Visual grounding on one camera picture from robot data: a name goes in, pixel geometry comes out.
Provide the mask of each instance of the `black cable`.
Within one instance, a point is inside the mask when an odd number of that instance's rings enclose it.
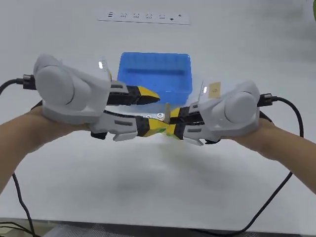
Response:
[[[32,233],[29,230],[25,230],[23,228],[19,228],[19,227],[14,227],[14,226],[0,226],[0,228],[8,228],[8,229],[13,229],[13,230],[19,230],[19,231],[23,231],[25,233],[28,233],[30,235],[32,235]]]
[[[26,229],[24,226],[21,226],[15,222],[12,221],[5,221],[5,222],[0,222],[0,225],[15,225],[16,227],[19,227],[21,229],[24,229],[27,232],[31,232],[30,230]]]
[[[299,125],[299,134],[300,137],[304,137],[304,126],[303,126],[303,120],[302,120],[302,116],[299,112],[299,110],[296,108],[296,106],[290,102],[287,99],[284,99],[282,97],[272,97],[271,102],[275,102],[275,101],[281,101],[286,103],[288,106],[290,106],[292,108],[292,110],[294,111],[296,117],[297,117],[297,121],[298,121],[298,125]],[[219,233],[213,233],[210,231],[205,231],[205,230],[199,230],[199,229],[190,229],[191,231],[194,232],[198,232],[201,234],[206,234],[206,235],[212,235],[212,236],[218,236],[218,237],[232,237],[232,236],[236,236],[236,235],[240,235],[244,232],[246,232],[251,226],[252,224],[257,220],[257,218],[260,216],[260,214],[266,209],[266,207],[270,204],[270,202],[275,198],[275,196],[280,192],[280,190],[284,187],[284,185],[289,181],[289,179],[292,177],[293,173],[289,172],[289,174],[286,176],[286,178],[282,181],[282,183],[277,187],[277,189],[272,193],[272,195],[268,198],[268,200],[263,204],[263,206],[259,209],[259,211],[254,215],[254,217],[251,219],[251,221],[249,222],[248,225],[246,225],[245,228],[239,230],[239,231],[233,231],[233,232],[229,232],[229,233],[225,233],[225,234],[219,234]]]
[[[19,203],[23,207],[23,209],[24,209],[24,211],[26,213],[26,216],[28,217],[31,233],[32,233],[33,237],[36,237],[34,226],[33,226],[33,221],[31,219],[31,215],[30,215],[30,212],[29,212],[28,208],[26,207],[25,203],[22,200],[20,185],[19,185],[18,179],[16,178],[15,173],[12,174],[12,178],[13,178],[13,181],[14,181],[14,184],[15,184],[15,187],[16,187],[16,191],[18,193]]]
[[[5,82],[4,84],[2,84],[0,86],[0,95],[2,94],[2,92],[4,91],[4,89],[6,89],[9,85],[12,85],[12,84],[23,84],[23,79],[12,79],[12,80],[8,80],[7,82]],[[28,218],[28,221],[29,221],[29,224],[30,224],[30,228],[31,230],[27,230],[26,228],[22,227],[24,229],[24,231],[29,231],[30,234],[33,235],[33,237],[38,237],[36,234],[35,234],[35,230],[34,230],[34,226],[33,226],[33,221],[31,219],[31,216],[30,216],[30,212],[29,210],[27,209],[25,203],[23,202],[22,200],[22,195],[21,195],[21,190],[20,190],[20,185],[19,185],[19,182],[16,178],[16,175],[15,173],[12,174],[12,178],[13,178],[13,181],[14,181],[14,184],[15,184],[15,188],[16,188],[16,191],[18,193],[18,198],[19,198],[19,202],[21,204],[21,206],[23,207],[26,215],[27,215],[27,218]]]
[[[4,89],[6,89],[8,86],[13,85],[13,84],[17,84],[18,82],[19,82],[19,79],[12,79],[12,80],[8,80],[5,83],[3,83],[0,86],[0,95],[4,91]]]

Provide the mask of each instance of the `forearm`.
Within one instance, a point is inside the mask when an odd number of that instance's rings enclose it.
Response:
[[[0,193],[21,160],[34,148],[37,126],[22,115],[0,125]]]
[[[279,161],[316,194],[316,144],[279,128],[268,133],[261,154]]]

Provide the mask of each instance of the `hand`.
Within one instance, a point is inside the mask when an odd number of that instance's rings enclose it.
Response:
[[[36,107],[24,114],[25,119],[31,119],[35,127],[35,142],[31,152],[36,151],[44,144],[54,141],[57,138],[66,136],[74,131],[85,130],[89,131],[87,124],[72,125],[59,123],[45,118],[42,113],[42,106]]]
[[[259,119],[259,128],[251,133],[239,137],[229,137],[228,139],[238,142],[244,147],[247,147],[255,152],[265,156],[264,152],[269,146],[269,135],[278,127],[266,119]]]

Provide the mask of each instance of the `small metal part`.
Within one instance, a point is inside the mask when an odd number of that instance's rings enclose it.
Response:
[[[158,114],[157,114],[157,118],[158,118],[158,119],[162,119],[163,117],[164,117],[164,114],[163,114],[163,113],[158,113]]]
[[[164,110],[164,120],[165,123],[170,123],[170,104],[165,104],[165,110]]]

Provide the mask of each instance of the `human arm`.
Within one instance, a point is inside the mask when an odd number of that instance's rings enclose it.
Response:
[[[41,107],[0,125],[0,194],[28,153],[77,130],[87,130],[87,126],[48,120],[41,115]]]
[[[265,119],[260,119],[257,131],[231,139],[280,162],[316,194],[315,143],[284,131]]]

